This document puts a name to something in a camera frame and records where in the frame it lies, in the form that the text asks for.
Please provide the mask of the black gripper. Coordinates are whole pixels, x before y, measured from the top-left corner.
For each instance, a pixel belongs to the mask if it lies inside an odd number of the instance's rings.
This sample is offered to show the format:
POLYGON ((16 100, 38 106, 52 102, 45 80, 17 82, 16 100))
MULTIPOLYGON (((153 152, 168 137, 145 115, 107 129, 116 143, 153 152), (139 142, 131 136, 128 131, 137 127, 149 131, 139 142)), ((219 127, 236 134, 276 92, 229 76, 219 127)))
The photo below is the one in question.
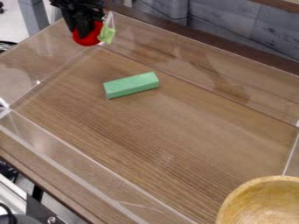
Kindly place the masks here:
POLYGON ((95 30, 95 22, 103 21, 103 0, 49 1, 50 5, 60 9, 69 31, 73 32, 75 28, 77 28, 79 36, 81 38, 87 37, 89 33, 95 30))

